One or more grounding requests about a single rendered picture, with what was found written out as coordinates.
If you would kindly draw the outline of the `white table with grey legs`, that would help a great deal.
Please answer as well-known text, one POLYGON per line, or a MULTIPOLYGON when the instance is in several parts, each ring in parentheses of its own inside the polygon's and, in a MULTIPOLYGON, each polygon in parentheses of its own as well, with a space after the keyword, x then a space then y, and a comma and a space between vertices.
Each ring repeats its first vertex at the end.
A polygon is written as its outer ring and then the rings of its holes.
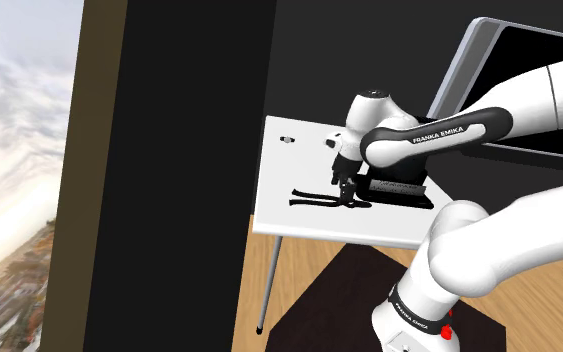
POLYGON ((324 138, 339 126, 267 116, 254 201, 252 232, 274 237, 257 329, 262 330, 282 240, 298 237, 388 248, 417 249, 437 212, 451 198, 430 178, 432 210, 375 204, 370 208, 289 206, 291 191, 338 196, 330 184, 335 153, 324 138), (280 136, 295 138, 294 143, 280 136))

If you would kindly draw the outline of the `grey framed black screen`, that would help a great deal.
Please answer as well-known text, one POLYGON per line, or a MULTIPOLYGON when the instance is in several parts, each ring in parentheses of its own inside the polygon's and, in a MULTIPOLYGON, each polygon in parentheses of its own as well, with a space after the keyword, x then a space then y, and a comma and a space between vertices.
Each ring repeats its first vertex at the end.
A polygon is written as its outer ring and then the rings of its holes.
POLYGON ((442 119, 488 107, 513 117, 504 137, 464 151, 517 151, 563 158, 563 33, 478 17, 469 26, 428 115, 442 119))

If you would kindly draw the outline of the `black box with grey label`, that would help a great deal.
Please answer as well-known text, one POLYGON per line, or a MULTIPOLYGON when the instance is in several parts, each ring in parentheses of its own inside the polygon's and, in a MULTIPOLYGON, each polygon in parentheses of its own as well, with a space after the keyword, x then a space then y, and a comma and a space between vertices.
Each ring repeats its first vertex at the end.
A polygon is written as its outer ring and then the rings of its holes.
POLYGON ((370 203, 430 210, 434 204, 425 194, 427 176, 424 163, 403 163, 387 168, 370 166, 365 173, 355 176, 355 194, 370 203))

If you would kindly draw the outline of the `dark robot stand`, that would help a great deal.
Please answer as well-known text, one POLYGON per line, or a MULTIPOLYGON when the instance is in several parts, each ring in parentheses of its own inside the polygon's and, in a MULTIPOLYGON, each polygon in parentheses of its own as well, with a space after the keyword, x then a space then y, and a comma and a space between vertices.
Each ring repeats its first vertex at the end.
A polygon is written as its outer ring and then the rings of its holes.
POLYGON ((346 245, 271 330, 265 352, 507 352, 503 325, 444 290, 420 247, 404 268, 346 245))

